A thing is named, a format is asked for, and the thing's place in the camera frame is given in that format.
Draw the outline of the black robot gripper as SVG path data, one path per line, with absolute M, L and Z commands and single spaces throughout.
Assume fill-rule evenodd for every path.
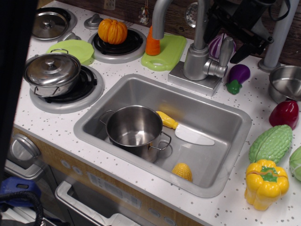
M 208 24 L 204 33 L 206 44 L 216 37 L 221 28 L 244 43 L 230 59 L 238 64 L 263 45 L 274 39 L 262 23 L 261 16 L 274 3 L 273 0 L 215 0 L 208 10 Z

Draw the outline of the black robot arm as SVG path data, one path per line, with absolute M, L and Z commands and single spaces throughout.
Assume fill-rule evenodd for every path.
M 240 3 L 215 0 L 207 12 L 205 42 L 209 43 L 224 28 L 243 43 L 231 63 L 237 64 L 251 54 L 260 55 L 275 40 L 261 20 L 265 10 L 271 12 L 274 3 L 274 0 L 243 0 Z

